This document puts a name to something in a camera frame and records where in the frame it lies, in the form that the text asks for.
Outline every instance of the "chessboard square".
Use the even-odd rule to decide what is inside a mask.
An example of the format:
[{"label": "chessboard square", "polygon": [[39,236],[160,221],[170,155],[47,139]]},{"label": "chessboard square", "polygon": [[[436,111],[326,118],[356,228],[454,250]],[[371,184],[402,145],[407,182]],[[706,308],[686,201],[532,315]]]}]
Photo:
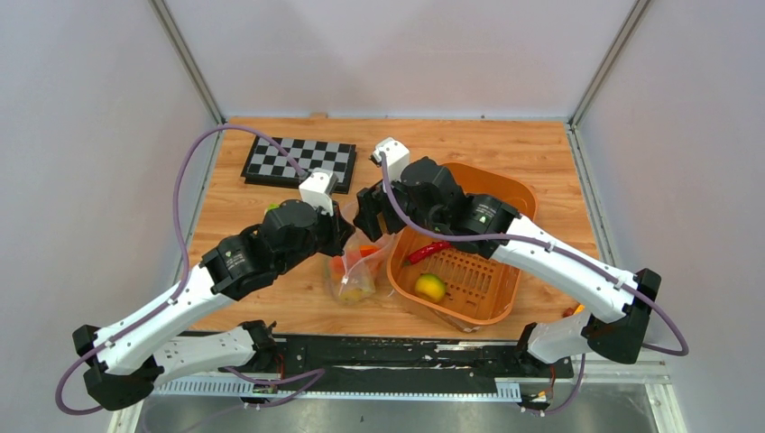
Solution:
[{"label": "chessboard square", "polygon": [[253,158],[250,159],[251,164],[262,164],[263,158],[265,158],[265,155],[261,155],[258,153],[253,154]]}]

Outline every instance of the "yellow fruit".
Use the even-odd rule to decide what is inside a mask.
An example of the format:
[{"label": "yellow fruit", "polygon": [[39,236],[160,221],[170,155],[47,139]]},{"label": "yellow fruit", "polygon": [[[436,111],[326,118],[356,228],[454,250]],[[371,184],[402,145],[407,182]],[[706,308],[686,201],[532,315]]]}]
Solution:
[{"label": "yellow fruit", "polygon": [[432,273],[423,273],[414,283],[417,296],[433,303],[439,303],[447,294],[447,285]]}]

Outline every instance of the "white backdrop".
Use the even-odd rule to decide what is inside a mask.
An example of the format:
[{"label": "white backdrop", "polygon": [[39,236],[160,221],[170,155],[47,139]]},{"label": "white backdrop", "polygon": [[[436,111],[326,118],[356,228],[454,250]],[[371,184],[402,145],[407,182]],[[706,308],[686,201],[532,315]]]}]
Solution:
[{"label": "white backdrop", "polygon": [[633,0],[169,0],[225,115],[568,116]]},{"label": "white backdrop", "polygon": [[616,252],[662,274],[658,301],[687,335],[690,356],[667,361],[695,433],[765,425],[762,16],[654,2],[582,127]]},{"label": "white backdrop", "polygon": [[[175,172],[212,121],[148,2],[2,2],[0,41],[0,430],[105,431],[110,413],[53,402],[71,332],[167,288]],[[83,371],[65,392],[79,409]]]}]

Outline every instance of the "plastic bag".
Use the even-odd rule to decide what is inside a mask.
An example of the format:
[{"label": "plastic bag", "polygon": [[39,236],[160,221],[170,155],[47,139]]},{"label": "plastic bag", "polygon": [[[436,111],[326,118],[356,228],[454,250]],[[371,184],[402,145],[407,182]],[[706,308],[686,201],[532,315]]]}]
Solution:
[{"label": "plastic bag", "polygon": [[[349,203],[341,211],[346,221],[355,217],[358,205]],[[355,304],[369,298],[376,290],[375,279],[385,265],[393,245],[393,236],[383,235],[372,242],[356,230],[346,243],[342,256],[326,260],[326,283],[329,293],[343,304]]]}]

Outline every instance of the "chessboard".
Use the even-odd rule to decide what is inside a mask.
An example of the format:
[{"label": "chessboard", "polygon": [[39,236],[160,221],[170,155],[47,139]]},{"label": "chessboard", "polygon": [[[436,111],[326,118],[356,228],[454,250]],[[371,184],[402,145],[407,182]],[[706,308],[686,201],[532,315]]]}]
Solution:
[{"label": "chessboard", "polygon": [[[298,165],[306,171],[316,168],[331,170],[337,176],[334,192],[347,194],[351,189],[351,176],[356,160],[355,144],[299,140],[296,138],[273,139],[281,144]],[[261,137],[256,137],[250,154],[242,169],[244,183],[273,187],[297,188],[298,173],[287,158]]]}]

